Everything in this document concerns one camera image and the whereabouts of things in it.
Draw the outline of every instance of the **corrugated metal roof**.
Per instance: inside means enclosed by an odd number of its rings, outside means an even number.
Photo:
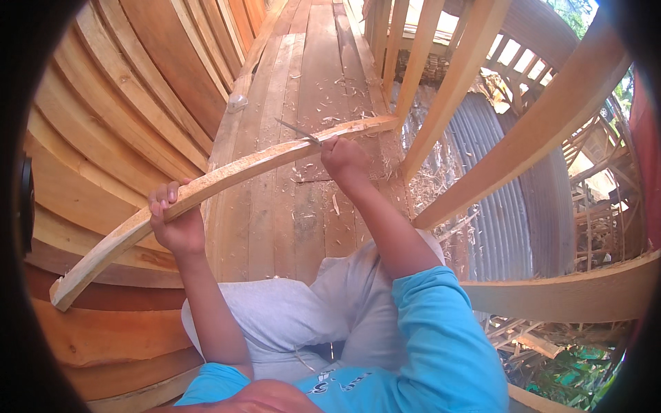
[[[497,115],[504,133],[517,121],[507,111]],[[566,163],[560,147],[519,176],[533,251],[533,271],[541,278],[574,270],[574,212]]]
[[[475,166],[502,137],[496,112],[484,95],[469,93],[446,129],[463,163]],[[479,203],[473,220],[475,244],[469,245],[470,280],[504,281],[532,278],[532,250],[524,196],[518,179]]]

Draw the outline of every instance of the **knife blade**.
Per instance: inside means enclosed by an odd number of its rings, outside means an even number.
[[[278,118],[274,118],[274,119],[277,120],[278,123],[280,123],[281,125],[285,125],[287,128],[293,130],[294,132],[300,133],[301,135],[303,135],[307,139],[310,139],[312,142],[316,143],[317,145],[321,145],[321,142],[319,141],[319,139],[317,139],[316,137],[310,135],[309,133],[304,132],[304,131],[300,130],[299,128],[297,128],[293,125],[289,125],[287,122],[285,122],[283,120],[280,120]]]

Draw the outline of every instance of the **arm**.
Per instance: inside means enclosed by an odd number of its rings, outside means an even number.
[[[369,183],[369,156],[356,142],[327,139],[321,147],[321,161],[358,208],[391,278],[411,276],[441,265],[418,231]]]
[[[175,256],[204,359],[235,367],[252,380],[253,365],[245,338],[206,258],[200,208],[193,208],[169,223],[163,221],[163,210],[176,202],[178,187],[178,182],[162,184],[149,194],[154,235]]]

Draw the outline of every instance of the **wooden floor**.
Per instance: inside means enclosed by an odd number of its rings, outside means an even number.
[[[295,139],[275,118],[315,132],[386,111],[379,84],[372,84],[373,64],[360,59],[367,45],[356,41],[354,17],[337,2],[290,0],[285,6],[254,75],[231,161]],[[396,170],[399,137],[385,132],[359,143],[373,158],[373,184],[410,216],[409,192]],[[228,145],[219,132],[210,162],[223,165],[217,148],[228,152]],[[204,211],[207,253],[223,282],[278,276],[310,284],[324,257],[347,256],[371,238],[319,155],[230,188]]]

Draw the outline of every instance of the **right hand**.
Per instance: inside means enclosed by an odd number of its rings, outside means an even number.
[[[337,136],[321,144],[321,162],[330,177],[340,186],[356,181],[368,181],[371,158],[355,141]]]

